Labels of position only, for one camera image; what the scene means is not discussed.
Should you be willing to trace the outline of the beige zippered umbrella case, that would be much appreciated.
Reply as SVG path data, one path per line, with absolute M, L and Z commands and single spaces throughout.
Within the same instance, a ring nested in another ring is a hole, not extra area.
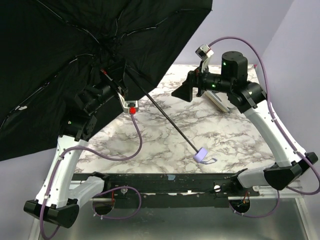
M 228 101 L 225 93 L 218 93 L 213 91 L 206 91 L 205 96 L 208 97 L 222 112 L 230 112 L 232 106 Z

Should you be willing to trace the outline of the lilac umbrella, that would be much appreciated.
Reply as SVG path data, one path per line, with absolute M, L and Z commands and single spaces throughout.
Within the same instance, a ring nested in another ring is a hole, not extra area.
M 52 149 L 66 96 L 126 60 L 128 100 L 155 89 L 213 7 L 211 0 L 3 0 L 0 159 Z M 96 134 L 122 112 L 98 109 Z

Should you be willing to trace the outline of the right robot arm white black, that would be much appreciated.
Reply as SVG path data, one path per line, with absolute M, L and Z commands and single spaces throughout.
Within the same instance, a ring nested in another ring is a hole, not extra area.
M 204 92 L 225 93 L 229 102 L 249 119 L 267 143 L 275 163 L 255 169 L 243 169 L 231 178 L 234 188 L 248 189 L 253 186 L 270 186 L 278 191 L 295 181 L 310 165 L 318 161 L 314 152 L 306 152 L 277 118 L 273 108 L 268 107 L 267 93 L 256 82 L 248 80 L 248 60 L 238 51 L 227 51 L 221 56 L 221 73 L 209 71 L 209 58 L 200 54 L 199 67 L 187 74 L 186 80 L 171 95 L 186 102 Z

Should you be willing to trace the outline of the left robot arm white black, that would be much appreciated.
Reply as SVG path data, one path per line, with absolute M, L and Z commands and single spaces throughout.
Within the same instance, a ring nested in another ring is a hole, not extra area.
M 29 215 L 70 228 L 80 208 L 105 186 L 100 173 L 94 173 L 83 184 L 70 190 L 77 162 L 87 148 L 97 124 L 97 111 L 112 98 L 121 102 L 128 95 L 124 76 L 127 62 L 118 60 L 98 68 L 98 84 L 86 83 L 68 95 L 67 112 L 58 132 L 56 152 L 47 177 L 34 200 L 28 200 L 23 210 Z

